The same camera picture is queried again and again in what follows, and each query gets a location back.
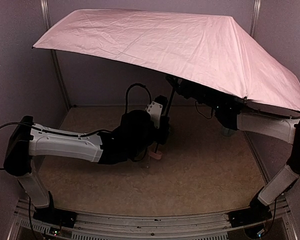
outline umbrella canopy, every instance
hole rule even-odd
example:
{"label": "umbrella canopy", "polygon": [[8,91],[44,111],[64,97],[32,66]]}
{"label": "umbrella canopy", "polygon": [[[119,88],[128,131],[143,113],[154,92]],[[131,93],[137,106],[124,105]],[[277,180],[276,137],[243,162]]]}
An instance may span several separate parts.
{"label": "umbrella canopy", "polygon": [[256,103],[300,111],[297,77],[231,16],[76,10],[33,46],[134,64]]}

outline wall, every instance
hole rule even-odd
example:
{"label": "wall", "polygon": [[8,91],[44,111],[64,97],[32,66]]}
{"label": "wall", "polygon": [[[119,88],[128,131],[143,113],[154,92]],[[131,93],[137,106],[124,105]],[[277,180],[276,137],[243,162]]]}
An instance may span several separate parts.
{"label": "wall", "polygon": [[[253,0],[59,0],[49,1],[52,24],[77,9],[135,9],[193,14],[230,15],[249,32]],[[127,87],[147,85],[153,97],[169,96],[170,85],[161,72],[94,56],[58,52],[61,71],[72,104],[123,105]],[[131,91],[131,104],[146,104],[143,90]],[[174,104],[194,104],[176,96]]]}
{"label": "wall", "polygon": [[[264,0],[256,40],[300,81],[300,0]],[[291,146],[270,137],[249,134],[271,177],[285,164]],[[300,179],[287,193],[300,240]]]}
{"label": "wall", "polygon": [[[0,125],[32,115],[57,127],[66,114],[50,53],[31,49],[45,32],[38,0],[0,0]],[[14,127],[0,131],[0,167]],[[0,240],[22,194],[16,179],[0,171]]]}

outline wrinkled pink fabric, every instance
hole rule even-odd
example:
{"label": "wrinkled pink fabric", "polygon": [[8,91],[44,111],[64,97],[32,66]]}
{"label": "wrinkled pink fabric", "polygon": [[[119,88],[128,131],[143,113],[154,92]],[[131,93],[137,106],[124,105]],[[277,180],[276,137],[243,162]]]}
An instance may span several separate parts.
{"label": "wrinkled pink fabric", "polygon": [[139,65],[242,99],[300,111],[297,77],[231,16],[76,10],[34,47]]}

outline metal corner post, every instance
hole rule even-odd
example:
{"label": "metal corner post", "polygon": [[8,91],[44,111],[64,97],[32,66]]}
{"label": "metal corner post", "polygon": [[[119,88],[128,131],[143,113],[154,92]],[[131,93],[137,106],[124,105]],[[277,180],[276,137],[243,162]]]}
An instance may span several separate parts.
{"label": "metal corner post", "polygon": [[[51,28],[48,0],[40,0],[40,7],[41,7],[41,11],[42,11],[42,17],[43,17],[45,29],[48,31]],[[51,52],[51,57],[52,57],[57,81],[58,81],[58,84],[59,84],[59,87],[60,87],[60,90],[62,93],[63,102],[64,102],[64,105],[65,105],[67,111],[69,111],[69,109],[71,108],[71,103],[70,103],[69,95],[68,95],[67,88],[66,88],[66,85],[64,82],[64,78],[61,73],[58,56],[57,56],[57,53],[55,50],[50,50],[50,52]]]}
{"label": "metal corner post", "polygon": [[250,36],[255,38],[256,28],[259,20],[260,8],[261,8],[261,1],[262,0],[254,0],[253,6],[253,14],[252,14],[252,21],[250,27]]}

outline brown floor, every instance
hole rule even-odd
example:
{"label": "brown floor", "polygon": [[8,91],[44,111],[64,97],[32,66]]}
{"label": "brown floor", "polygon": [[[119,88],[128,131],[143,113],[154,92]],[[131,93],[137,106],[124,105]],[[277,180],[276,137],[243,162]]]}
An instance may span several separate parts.
{"label": "brown floor", "polygon": [[[112,130],[123,110],[72,108],[61,129]],[[206,107],[200,110],[210,112]],[[130,216],[202,214],[248,206],[264,181],[243,133],[222,136],[219,122],[204,119],[194,106],[172,107],[170,124],[172,133],[160,147],[161,160],[98,165],[47,156],[39,174],[55,206]]]}

